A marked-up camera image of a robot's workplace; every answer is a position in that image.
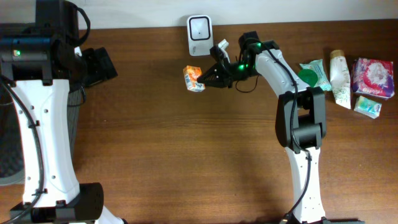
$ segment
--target packaging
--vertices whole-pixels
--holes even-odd
[[[183,69],[185,84],[187,89],[194,92],[201,92],[205,90],[205,84],[198,83],[197,80],[201,76],[201,70],[198,67],[186,66]]]
[[[375,101],[366,99],[363,96],[360,96],[356,100],[355,108],[356,112],[361,114],[365,114],[373,119],[378,118],[380,116],[381,103],[376,103]]]
[[[330,53],[330,83],[336,103],[351,109],[349,70],[342,50],[334,50]]]
[[[393,63],[359,58],[353,65],[353,91],[384,99],[394,96]]]
[[[311,69],[313,70],[317,76],[318,76],[318,82],[315,84],[314,87],[320,86],[323,91],[330,91],[331,90],[331,85],[330,82],[328,81],[328,77],[326,76],[326,73],[323,69],[323,60],[315,60],[313,62],[310,62],[308,64],[300,64],[300,66],[303,69]]]

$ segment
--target toothpaste tube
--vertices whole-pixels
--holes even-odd
[[[330,83],[336,103],[351,109],[349,70],[342,50],[334,50],[330,53]]]

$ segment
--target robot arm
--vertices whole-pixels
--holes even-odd
[[[294,188],[295,206],[280,223],[331,223],[325,218],[318,173],[320,146],[326,135],[325,96],[322,89],[310,88],[301,81],[287,65],[274,41],[260,42],[256,32],[249,32],[239,38],[239,45],[241,55],[238,62],[232,64],[225,48],[214,46],[210,53],[217,63],[198,82],[231,88],[233,82],[256,75],[268,81],[278,97],[275,130],[289,157]],[[298,108],[309,110],[309,113],[298,116]],[[299,146],[294,143],[292,133]]]
[[[88,23],[80,39],[77,12]],[[124,223],[103,206],[101,184],[79,184],[72,166],[68,94],[117,75],[104,48],[80,52],[89,31],[84,11],[64,0],[37,0],[34,27],[2,30],[0,81],[14,99],[25,163],[23,202],[7,223]]]

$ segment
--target small box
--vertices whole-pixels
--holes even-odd
[[[369,116],[369,117],[375,119],[375,118],[378,118],[380,116],[381,103],[377,103],[375,101],[366,99],[363,96],[360,96],[356,100],[356,104],[355,104],[354,110],[356,112],[359,112],[361,114],[365,114],[366,116]]]
[[[183,69],[185,84],[187,89],[194,92],[201,92],[205,90],[205,84],[198,83],[198,78],[201,76],[201,69],[193,66],[186,66]]]

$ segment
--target white wall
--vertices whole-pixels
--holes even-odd
[[[213,25],[398,19],[398,0],[71,0],[92,28],[184,26],[206,14]],[[34,0],[0,0],[0,23],[33,22]],[[81,20],[80,28],[85,28]]]

